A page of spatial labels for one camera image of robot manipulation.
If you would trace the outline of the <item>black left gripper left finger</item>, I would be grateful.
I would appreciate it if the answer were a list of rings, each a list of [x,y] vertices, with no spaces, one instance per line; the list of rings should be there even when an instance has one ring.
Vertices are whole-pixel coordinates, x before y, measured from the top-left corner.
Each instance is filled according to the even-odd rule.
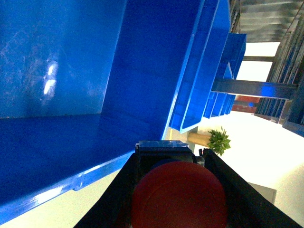
[[[76,228],[130,228],[131,198],[138,182],[138,154],[133,153]]]

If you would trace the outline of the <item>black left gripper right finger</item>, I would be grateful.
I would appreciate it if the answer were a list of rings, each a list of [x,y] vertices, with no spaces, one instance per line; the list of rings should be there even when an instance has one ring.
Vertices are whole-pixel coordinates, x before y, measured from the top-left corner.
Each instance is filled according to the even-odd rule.
[[[205,168],[222,184],[228,206],[228,228],[300,228],[266,200],[211,149],[203,149]]]

